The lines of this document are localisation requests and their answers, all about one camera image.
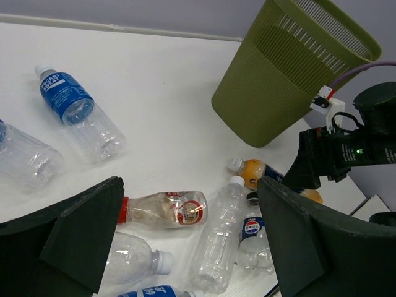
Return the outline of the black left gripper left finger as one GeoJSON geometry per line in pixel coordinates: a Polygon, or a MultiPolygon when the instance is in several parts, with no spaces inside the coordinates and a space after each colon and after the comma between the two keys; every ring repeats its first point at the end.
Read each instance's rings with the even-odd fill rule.
{"type": "Polygon", "coordinates": [[[124,197],[113,176],[1,224],[1,296],[98,293],[124,197]]]}

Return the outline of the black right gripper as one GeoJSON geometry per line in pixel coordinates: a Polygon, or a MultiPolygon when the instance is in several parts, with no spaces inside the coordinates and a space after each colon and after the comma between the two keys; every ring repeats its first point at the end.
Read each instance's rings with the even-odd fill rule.
{"type": "Polygon", "coordinates": [[[339,182],[353,167],[375,164],[375,141],[376,136],[363,129],[351,133],[329,133],[324,127],[302,131],[297,156],[283,183],[290,188],[318,189],[321,176],[339,182]]]}

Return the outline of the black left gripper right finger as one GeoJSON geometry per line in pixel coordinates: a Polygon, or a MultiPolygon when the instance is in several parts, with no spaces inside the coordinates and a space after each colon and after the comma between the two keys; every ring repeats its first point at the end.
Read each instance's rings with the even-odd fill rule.
{"type": "Polygon", "coordinates": [[[272,178],[258,196],[282,296],[395,296],[395,212],[360,220],[272,178]]]}

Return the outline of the Pepsi bottle black cap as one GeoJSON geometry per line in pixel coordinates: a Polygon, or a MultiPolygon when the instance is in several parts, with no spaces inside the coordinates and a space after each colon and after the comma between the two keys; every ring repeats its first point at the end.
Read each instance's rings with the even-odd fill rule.
{"type": "Polygon", "coordinates": [[[246,197],[246,203],[237,263],[246,270],[256,270],[270,275],[275,269],[257,192],[250,192],[246,197]]]}

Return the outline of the clear bottle blue cap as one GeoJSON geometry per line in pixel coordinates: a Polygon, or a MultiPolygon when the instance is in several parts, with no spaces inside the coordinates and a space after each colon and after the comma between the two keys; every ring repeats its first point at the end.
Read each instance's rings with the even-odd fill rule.
{"type": "Polygon", "coordinates": [[[46,187],[62,171],[64,159],[52,146],[1,122],[1,179],[21,190],[46,187]]]}

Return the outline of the tall clear bottle white cap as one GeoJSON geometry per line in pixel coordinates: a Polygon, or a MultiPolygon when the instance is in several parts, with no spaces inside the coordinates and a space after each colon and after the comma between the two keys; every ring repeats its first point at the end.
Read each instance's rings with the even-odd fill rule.
{"type": "Polygon", "coordinates": [[[189,278],[201,290],[222,294],[228,288],[245,208],[244,179],[233,176],[211,200],[208,220],[192,257],[189,278]]]}

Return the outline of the blue label bottle white cap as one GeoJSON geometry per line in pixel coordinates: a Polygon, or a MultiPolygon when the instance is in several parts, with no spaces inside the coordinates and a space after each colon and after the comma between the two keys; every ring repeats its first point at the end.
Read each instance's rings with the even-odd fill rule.
{"type": "Polygon", "coordinates": [[[142,290],[130,291],[118,297],[204,297],[202,290],[179,291],[169,285],[153,286],[142,290]]]}

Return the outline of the red cap clear bottle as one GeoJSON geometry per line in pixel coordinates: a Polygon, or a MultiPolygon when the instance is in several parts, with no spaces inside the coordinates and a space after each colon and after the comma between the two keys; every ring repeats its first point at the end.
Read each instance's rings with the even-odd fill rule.
{"type": "Polygon", "coordinates": [[[155,229],[202,225],[208,217],[207,199],[200,191],[159,192],[140,198],[124,197],[118,223],[141,223],[155,229]]]}

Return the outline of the Pocari Sweat blue label bottle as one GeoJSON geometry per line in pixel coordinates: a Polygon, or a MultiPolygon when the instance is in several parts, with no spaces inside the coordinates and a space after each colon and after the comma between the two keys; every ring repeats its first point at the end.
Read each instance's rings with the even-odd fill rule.
{"type": "Polygon", "coordinates": [[[35,74],[44,101],[92,163],[108,161],[124,152],[123,133],[73,76],[48,64],[36,65],[35,74]]]}

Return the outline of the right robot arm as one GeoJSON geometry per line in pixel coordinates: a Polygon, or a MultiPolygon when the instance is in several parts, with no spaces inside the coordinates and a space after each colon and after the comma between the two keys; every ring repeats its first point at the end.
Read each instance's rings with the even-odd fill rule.
{"type": "Polygon", "coordinates": [[[336,183],[353,167],[395,163],[395,82],[384,82],[361,92],[353,101],[361,115],[339,111],[336,116],[352,119],[355,130],[333,125],[308,129],[299,134],[296,159],[284,177],[289,188],[318,189],[325,176],[336,183]]]}

